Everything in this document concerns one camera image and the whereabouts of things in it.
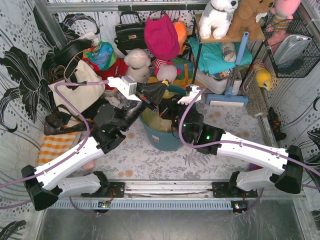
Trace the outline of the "yellow trash bag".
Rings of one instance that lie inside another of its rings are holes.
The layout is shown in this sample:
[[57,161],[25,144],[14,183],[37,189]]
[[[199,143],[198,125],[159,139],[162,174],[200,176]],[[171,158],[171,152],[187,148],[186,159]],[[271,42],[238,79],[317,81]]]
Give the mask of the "yellow trash bag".
[[172,125],[172,121],[168,119],[162,119],[159,116],[158,111],[151,111],[149,108],[146,108],[145,111],[141,114],[142,121],[152,130],[161,132],[161,133],[173,133],[177,129]]

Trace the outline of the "teal plastic trash bin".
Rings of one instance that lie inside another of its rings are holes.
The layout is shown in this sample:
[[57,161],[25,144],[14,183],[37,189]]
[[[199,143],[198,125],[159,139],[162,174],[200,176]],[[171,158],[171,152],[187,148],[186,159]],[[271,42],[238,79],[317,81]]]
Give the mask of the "teal plastic trash bin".
[[[178,128],[177,124],[173,124],[172,121],[178,116],[182,116],[184,110],[187,108],[186,105],[177,104],[176,102],[172,102],[173,106],[167,112],[164,113],[164,116],[167,118],[162,118],[159,116],[159,112],[153,112],[149,108],[140,115],[140,120],[145,128],[147,138],[149,142],[158,150],[170,152],[177,151],[183,143],[179,138],[179,133],[175,133],[177,130],[173,130],[173,128]],[[168,130],[156,130],[153,127],[153,124],[157,120],[169,120],[168,122]]]

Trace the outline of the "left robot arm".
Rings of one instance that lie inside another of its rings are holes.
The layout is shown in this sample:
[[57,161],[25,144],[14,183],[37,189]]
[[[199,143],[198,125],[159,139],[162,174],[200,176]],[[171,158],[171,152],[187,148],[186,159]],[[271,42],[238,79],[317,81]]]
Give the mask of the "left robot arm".
[[128,100],[122,108],[104,103],[97,109],[93,120],[96,128],[78,145],[46,164],[25,166],[21,173],[26,179],[24,186],[35,210],[45,210],[64,197],[113,197],[114,190],[102,171],[81,177],[69,175],[117,148],[126,138],[123,132],[130,128],[146,108],[157,110],[168,86],[167,80],[139,83],[134,93],[136,100]]

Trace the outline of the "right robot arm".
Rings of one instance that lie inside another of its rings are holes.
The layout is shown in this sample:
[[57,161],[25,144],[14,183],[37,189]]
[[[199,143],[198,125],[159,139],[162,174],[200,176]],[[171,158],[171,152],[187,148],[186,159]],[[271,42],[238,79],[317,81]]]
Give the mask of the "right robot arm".
[[170,120],[183,144],[205,155],[234,157],[259,168],[232,173],[228,190],[235,196],[255,188],[273,185],[278,190],[299,194],[302,186],[304,162],[299,147],[276,148],[247,141],[221,128],[204,123],[204,115],[196,106],[190,109],[180,103],[181,96],[163,99],[159,116]]

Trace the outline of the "cream canvas tote bag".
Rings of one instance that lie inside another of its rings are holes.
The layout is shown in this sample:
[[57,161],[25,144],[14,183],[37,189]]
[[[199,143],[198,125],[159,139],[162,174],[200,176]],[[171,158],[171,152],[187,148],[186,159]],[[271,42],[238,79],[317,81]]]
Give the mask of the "cream canvas tote bag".
[[[75,68],[75,76],[77,82],[101,82],[102,78],[98,76],[89,64],[85,61],[80,60]],[[64,105],[68,110],[76,115],[77,113],[57,94],[55,90],[55,85],[59,83],[64,83],[65,80],[59,80],[49,85],[49,88],[53,92],[53,98],[55,105]],[[94,102],[96,102],[105,91],[104,84],[98,85],[79,85],[75,88],[69,88],[65,85],[59,86],[57,90],[74,106],[79,112],[85,111]]]

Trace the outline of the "pink plush pig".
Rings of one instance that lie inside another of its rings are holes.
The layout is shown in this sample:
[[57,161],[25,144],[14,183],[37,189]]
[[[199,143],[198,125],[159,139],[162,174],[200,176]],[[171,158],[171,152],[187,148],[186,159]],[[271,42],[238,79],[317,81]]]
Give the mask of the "pink plush pig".
[[181,73],[173,62],[156,58],[153,62],[155,76],[159,81],[168,80],[173,83],[177,76]]

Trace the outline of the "white plush lamb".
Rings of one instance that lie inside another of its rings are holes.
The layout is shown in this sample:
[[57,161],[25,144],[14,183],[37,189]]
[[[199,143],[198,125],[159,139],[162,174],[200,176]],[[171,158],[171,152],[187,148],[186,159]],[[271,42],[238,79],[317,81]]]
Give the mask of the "white plush lamb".
[[131,76],[138,83],[146,83],[150,76],[149,66],[151,58],[140,48],[131,50],[125,57],[124,63],[128,66],[126,75]]

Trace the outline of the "blue lint roller mop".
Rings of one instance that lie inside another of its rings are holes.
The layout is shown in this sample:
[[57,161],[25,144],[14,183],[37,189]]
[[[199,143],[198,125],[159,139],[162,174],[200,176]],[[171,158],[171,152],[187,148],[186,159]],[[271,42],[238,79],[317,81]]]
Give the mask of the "blue lint roller mop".
[[249,102],[249,98],[245,95],[233,95],[233,88],[234,88],[235,79],[237,76],[237,72],[239,70],[241,60],[245,52],[248,39],[249,39],[249,32],[245,31],[243,33],[243,36],[239,45],[238,53],[236,56],[235,68],[234,68],[233,74],[231,75],[230,82],[227,85],[226,90],[224,91],[224,94],[208,93],[205,99],[206,104],[211,106],[231,106],[231,107],[247,106]]

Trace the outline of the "black leather handbag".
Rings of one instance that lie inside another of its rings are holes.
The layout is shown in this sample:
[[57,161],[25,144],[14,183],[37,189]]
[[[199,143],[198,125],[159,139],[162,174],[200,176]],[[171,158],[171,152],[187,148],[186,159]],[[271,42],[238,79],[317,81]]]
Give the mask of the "black leather handbag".
[[[122,16],[135,15],[138,22],[123,24]],[[134,49],[147,49],[147,44],[144,38],[145,23],[141,20],[139,14],[136,11],[123,11],[120,14],[119,24],[115,26],[116,38],[114,43],[117,49],[124,54],[128,54],[127,51]]]

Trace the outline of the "teal folded cloth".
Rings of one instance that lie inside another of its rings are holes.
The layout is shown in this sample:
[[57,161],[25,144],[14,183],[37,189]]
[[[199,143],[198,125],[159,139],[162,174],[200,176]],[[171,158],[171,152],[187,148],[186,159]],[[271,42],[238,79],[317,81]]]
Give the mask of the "teal folded cloth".
[[[192,48],[194,57],[197,58],[199,50],[199,41],[195,37],[188,40]],[[240,66],[249,65],[252,62],[253,54],[245,48]],[[235,62],[227,62],[223,58],[221,43],[203,43],[198,61],[198,69],[201,72],[209,73],[210,75],[233,69],[236,66]]]

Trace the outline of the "purple red sock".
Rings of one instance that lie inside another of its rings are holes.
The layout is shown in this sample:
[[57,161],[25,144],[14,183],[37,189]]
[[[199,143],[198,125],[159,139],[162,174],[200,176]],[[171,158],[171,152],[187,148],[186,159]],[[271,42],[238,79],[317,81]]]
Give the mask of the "purple red sock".
[[259,165],[253,164],[253,163],[249,164],[249,171],[255,171],[255,170],[259,170],[259,169],[262,169],[262,167]]

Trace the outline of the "white plush dog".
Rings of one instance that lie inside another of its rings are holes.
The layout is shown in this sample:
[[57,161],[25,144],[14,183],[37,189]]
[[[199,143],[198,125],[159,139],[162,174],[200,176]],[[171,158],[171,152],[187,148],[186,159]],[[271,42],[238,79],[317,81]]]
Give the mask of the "white plush dog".
[[211,36],[217,40],[227,35],[238,0],[210,0],[199,21],[199,36],[206,40]]

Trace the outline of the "brown teddy bear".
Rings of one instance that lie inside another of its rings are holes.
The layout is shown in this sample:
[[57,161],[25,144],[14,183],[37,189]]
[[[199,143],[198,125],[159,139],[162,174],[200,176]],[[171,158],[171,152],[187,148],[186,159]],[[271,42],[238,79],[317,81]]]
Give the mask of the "brown teddy bear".
[[241,29],[249,32],[250,41],[257,40],[261,30],[261,18],[274,6],[274,0],[241,0],[233,14],[227,36],[235,38]]

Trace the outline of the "pink plush toy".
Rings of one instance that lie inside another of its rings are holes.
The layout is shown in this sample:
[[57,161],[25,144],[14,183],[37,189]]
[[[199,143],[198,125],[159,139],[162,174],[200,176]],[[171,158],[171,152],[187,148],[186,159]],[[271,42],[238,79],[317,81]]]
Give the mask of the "pink plush toy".
[[267,39],[269,46],[281,43],[290,34],[287,29],[292,21],[293,14],[298,9],[301,0],[276,0],[274,7],[270,9],[273,14],[271,22],[266,26],[265,31],[271,33]]

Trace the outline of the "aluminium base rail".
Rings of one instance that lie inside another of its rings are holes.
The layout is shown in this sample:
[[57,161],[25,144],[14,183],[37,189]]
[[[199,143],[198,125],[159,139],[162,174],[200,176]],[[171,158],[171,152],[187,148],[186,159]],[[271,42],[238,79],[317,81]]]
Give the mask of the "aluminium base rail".
[[242,213],[257,204],[264,194],[290,199],[293,195],[273,186],[231,192],[227,180],[110,180],[97,188],[92,177],[63,180],[53,189],[54,199],[41,201],[37,210],[230,210]]

